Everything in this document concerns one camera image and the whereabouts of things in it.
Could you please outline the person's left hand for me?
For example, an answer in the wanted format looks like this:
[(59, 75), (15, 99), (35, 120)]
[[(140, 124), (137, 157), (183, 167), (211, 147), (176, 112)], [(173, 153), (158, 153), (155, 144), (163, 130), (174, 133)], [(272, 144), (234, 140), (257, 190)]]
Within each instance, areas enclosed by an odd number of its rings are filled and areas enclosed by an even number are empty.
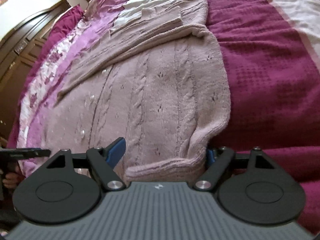
[(9, 172), (2, 180), (4, 187), (7, 189), (16, 189), (18, 185), (25, 179), (20, 167), (17, 165), (14, 172)]

